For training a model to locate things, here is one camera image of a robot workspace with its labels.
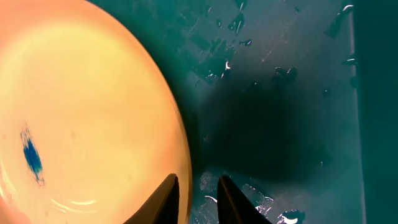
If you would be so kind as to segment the yellow-green plate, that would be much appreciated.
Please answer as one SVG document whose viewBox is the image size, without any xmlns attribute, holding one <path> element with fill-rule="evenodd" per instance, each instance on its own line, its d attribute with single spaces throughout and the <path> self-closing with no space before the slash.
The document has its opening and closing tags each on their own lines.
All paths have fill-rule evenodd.
<svg viewBox="0 0 398 224">
<path fill-rule="evenodd" d="M 174 96 L 141 43 L 88 1 L 1 2 L 1 222 L 124 223 L 192 166 Z"/>
</svg>

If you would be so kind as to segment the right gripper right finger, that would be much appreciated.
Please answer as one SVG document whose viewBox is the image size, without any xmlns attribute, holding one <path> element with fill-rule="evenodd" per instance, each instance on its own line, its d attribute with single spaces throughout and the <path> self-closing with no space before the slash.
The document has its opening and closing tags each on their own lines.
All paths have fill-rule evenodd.
<svg viewBox="0 0 398 224">
<path fill-rule="evenodd" d="M 217 201 L 219 224 L 272 224 L 227 175 L 218 180 Z"/>
</svg>

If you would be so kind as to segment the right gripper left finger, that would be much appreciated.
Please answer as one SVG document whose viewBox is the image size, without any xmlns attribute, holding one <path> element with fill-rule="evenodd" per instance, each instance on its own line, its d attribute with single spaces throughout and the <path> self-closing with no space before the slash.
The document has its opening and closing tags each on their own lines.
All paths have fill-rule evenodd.
<svg viewBox="0 0 398 224">
<path fill-rule="evenodd" d="M 177 224 L 179 198 L 178 177 L 176 174 L 169 174 L 124 224 Z"/>
</svg>

